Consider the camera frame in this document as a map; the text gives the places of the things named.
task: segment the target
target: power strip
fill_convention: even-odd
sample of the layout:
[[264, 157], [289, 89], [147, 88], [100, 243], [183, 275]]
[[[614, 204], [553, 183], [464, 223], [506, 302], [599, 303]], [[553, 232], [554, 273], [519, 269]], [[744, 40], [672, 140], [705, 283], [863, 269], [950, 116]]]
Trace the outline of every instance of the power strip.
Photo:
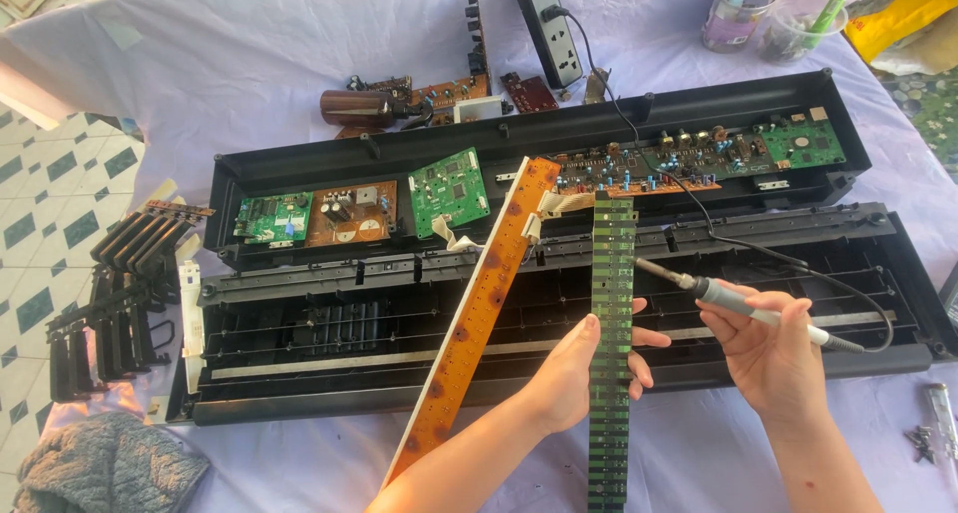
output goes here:
[[542, 11], [545, 8], [561, 3], [558, 0], [518, 1], [549, 86], [554, 89], [566, 88], [579, 80], [582, 77], [582, 65], [565, 17], [556, 17], [548, 23], [542, 20]]

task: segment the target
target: table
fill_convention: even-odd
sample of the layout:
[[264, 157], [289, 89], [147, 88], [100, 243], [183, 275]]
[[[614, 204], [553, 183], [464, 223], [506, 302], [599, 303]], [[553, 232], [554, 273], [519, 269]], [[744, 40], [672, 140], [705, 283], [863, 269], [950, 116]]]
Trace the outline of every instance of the table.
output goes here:
[[[936, 286], [958, 259], [958, 188], [848, 44], [824, 41], [792, 68], [753, 51], [712, 54], [699, 29], [711, 0], [562, 0], [588, 30], [595, 62], [624, 97], [831, 67], [874, 167], [846, 201], [896, 210]], [[106, 0], [52, 11], [3, 34], [84, 110], [134, 118], [149, 146], [133, 204], [171, 177], [206, 203], [215, 153], [331, 138], [319, 94], [345, 78], [466, 74], [467, 0]], [[515, 0], [480, 0], [495, 77], [541, 74]], [[572, 32], [577, 46], [584, 45]], [[580, 103], [580, 90], [572, 101]], [[226, 267], [198, 255], [204, 275]], [[103, 399], [54, 408], [48, 432], [82, 414], [140, 410], [169, 369]], [[839, 427], [886, 511], [952, 511], [941, 472], [912, 462], [902, 431], [928, 423], [921, 384], [958, 388], [958, 365], [836, 381]], [[463, 426], [482, 413], [466, 409]], [[191, 511], [360, 511], [377, 493], [408, 414], [171, 429], [213, 462]], [[632, 405], [629, 511], [786, 511], [760, 422], [734, 389], [647, 395]], [[585, 495], [586, 425], [550, 436], [483, 511], [576, 511]]]

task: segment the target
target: connector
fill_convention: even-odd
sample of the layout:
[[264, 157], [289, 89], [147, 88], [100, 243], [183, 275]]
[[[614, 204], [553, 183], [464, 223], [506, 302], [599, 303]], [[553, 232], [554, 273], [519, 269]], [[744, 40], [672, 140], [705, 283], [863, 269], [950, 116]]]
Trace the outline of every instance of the connector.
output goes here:
[[562, 7], [561, 5], [552, 4], [542, 11], [542, 21], [548, 23], [557, 17], [565, 17], [566, 15], [569, 15], [568, 9]]

